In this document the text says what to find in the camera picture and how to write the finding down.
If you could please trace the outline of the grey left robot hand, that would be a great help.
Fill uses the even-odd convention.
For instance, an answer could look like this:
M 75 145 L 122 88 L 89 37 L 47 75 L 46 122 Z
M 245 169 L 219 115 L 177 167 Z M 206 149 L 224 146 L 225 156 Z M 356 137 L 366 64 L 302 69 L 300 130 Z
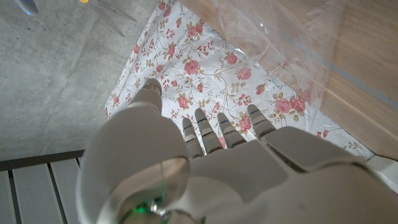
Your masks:
M 396 223 L 397 199 L 361 160 L 293 127 L 276 129 L 254 105 L 256 138 L 224 114 L 220 141 L 163 117 L 150 78 L 98 131 L 76 183 L 81 223 Z

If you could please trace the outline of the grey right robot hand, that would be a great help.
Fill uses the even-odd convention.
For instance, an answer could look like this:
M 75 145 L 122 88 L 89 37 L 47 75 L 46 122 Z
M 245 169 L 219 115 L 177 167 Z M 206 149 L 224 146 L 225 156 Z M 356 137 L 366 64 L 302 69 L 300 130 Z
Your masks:
M 36 16 L 39 13 L 34 0 L 14 0 L 14 2 L 29 16 Z

